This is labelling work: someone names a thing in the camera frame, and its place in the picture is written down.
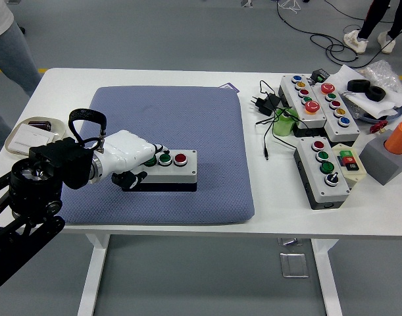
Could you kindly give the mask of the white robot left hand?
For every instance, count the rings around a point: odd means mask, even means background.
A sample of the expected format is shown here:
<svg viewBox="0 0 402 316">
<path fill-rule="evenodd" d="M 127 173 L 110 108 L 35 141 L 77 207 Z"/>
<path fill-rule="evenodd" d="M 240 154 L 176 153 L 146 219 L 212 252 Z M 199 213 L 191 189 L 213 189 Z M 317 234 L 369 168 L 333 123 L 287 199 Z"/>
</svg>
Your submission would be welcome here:
<svg viewBox="0 0 402 316">
<path fill-rule="evenodd" d="M 167 149 L 161 144 L 151 144 L 127 130 L 121 130 L 105 138 L 102 152 L 94 152 L 93 179 L 102 180 L 111 175 L 114 184 L 123 190 L 131 190 L 147 176 L 145 171 L 134 174 L 132 170 Z"/>
</svg>

